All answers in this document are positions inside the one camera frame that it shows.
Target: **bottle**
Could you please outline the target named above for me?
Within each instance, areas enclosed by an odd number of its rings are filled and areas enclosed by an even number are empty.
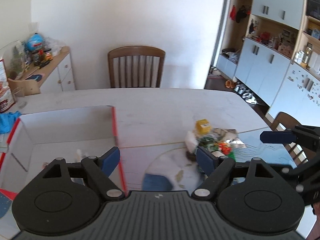
[[[307,43],[306,49],[304,51],[304,56],[302,59],[301,66],[306,67],[310,58],[310,54],[312,51],[313,45],[311,43]]]

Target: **wooden chair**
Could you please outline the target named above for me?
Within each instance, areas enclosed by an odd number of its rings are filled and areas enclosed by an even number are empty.
[[[282,124],[286,129],[293,129],[296,125],[301,125],[295,118],[293,118],[291,115],[284,112],[280,112],[276,116],[275,120],[270,126],[271,130],[276,131],[279,124]],[[305,147],[302,147],[302,146],[301,146],[302,150],[296,153],[294,149],[297,147],[297,144],[294,144],[293,146],[290,146],[289,144],[287,144],[287,145],[284,145],[284,147],[287,149],[290,156],[292,157],[295,164],[297,165],[307,162],[308,160],[312,159],[316,155],[315,152],[310,151],[309,149],[306,149]],[[300,160],[299,157],[302,156],[303,153],[305,154],[306,158],[304,158],[303,160]]]
[[[111,88],[160,87],[164,57],[163,50],[148,46],[128,46],[110,51]]]

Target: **gray ribbed panel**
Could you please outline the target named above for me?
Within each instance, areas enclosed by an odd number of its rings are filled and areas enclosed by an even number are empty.
[[[281,236],[254,236],[241,232],[216,213],[209,202],[191,199],[187,192],[134,191],[109,203],[89,226],[65,236],[20,233],[16,240],[302,240],[296,232]]]

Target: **black circular joint cover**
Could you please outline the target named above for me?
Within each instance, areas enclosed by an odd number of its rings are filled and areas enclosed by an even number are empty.
[[[295,230],[304,212],[304,202],[288,184],[256,178],[223,190],[217,208],[239,229],[267,235]]]
[[[71,180],[49,178],[28,184],[13,201],[12,213],[21,230],[52,236],[84,227],[99,207],[92,189]]]

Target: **drawer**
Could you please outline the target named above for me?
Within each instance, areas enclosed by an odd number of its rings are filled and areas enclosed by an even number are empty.
[[[64,80],[66,75],[71,69],[71,58],[70,54],[68,54],[58,65],[60,80]]]
[[[70,71],[67,73],[65,79],[62,81],[61,83],[62,85],[62,90],[65,91],[74,91],[76,90],[75,88],[75,82],[73,80],[73,74],[72,74],[72,70],[70,69]]]

